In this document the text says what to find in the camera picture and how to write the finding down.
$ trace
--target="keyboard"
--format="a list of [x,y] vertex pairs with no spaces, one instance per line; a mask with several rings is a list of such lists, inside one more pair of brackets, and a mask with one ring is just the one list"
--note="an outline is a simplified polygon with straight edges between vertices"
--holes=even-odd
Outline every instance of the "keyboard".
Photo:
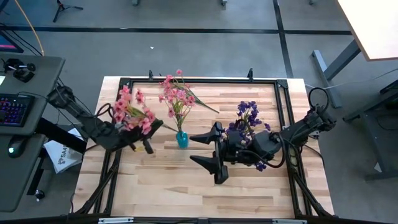
[[0,126],[23,127],[34,96],[0,93]]

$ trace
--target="chair wheel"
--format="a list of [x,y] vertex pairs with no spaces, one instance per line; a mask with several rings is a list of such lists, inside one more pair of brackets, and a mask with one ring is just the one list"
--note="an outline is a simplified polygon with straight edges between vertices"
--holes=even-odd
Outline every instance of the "chair wheel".
[[35,196],[36,196],[36,201],[39,202],[40,199],[43,199],[45,197],[45,194],[42,190],[36,190]]

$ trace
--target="wooden tabletop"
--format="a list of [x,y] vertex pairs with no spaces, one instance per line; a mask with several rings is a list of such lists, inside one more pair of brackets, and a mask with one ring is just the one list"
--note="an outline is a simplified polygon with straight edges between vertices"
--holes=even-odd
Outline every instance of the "wooden tabletop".
[[398,59],[397,0],[338,0],[366,60]]
[[[117,94],[120,77],[104,77],[97,109],[104,103],[112,103]],[[307,94],[302,79],[288,79],[294,118],[302,119],[308,109]],[[279,131],[279,119],[273,85],[267,84],[192,84],[193,92],[220,114],[195,106],[187,116],[183,130],[192,134],[208,132],[215,121],[223,126],[236,119],[236,105],[254,100],[259,108],[259,118]],[[175,127],[167,117],[164,104],[158,101],[161,89],[158,84],[135,83],[134,91],[141,89],[147,105],[156,117]],[[284,104],[283,91],[280,92]],[[268,167],[259,172],[242,164],[228,164],[229,179],[223,185],[215,185],[213,176],[189,159],[190,155],[209,156],[214,145],[190,141],[188,149],[178,149],[175,133],[160,128],[151,139],[153,155],[123,149],[118,181],[114,195],[112,216],[134,217],[222,217],[222,218],[293,218],[292,199],[286,166]],[[317,141],[308,145],[319,151]],[[93,193],[100,179],[104,149],[96,146],[89,150],[81,166],[73,203],[80,208]],[[274,164],[281,158],[279,152]],[[328,184],[322,160],[314,152],[304,148],[303,165],[309,189],[324,206],[333,213]],[[106,203],[108,189],[102,203]],[[304,211],[301,192],[299,201]]]

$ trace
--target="white paper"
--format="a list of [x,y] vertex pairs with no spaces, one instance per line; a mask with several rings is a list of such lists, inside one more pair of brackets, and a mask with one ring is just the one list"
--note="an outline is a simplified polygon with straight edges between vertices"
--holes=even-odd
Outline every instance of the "white paper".
[[[83,140],[81,134],[76,128],[70,130],[69,133],[74,134]],[[49,141],[44,144],[44,147],[51,158],[56,174],[67,170],[69,167],[81,163],[81,159],[83,157],[81,153],[76,152],[73,149],[70,149],[69,147],[66,147],[56,141]]]

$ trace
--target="blue vase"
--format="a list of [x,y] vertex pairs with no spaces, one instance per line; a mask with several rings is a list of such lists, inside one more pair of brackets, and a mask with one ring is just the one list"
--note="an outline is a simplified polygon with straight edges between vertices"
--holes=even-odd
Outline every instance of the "blue vase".
[[180,149],[186,149],[188,147],[188,135],[185,131],[179,131],[176,135],[175,138],[178,142],[178,146],[180,146]]

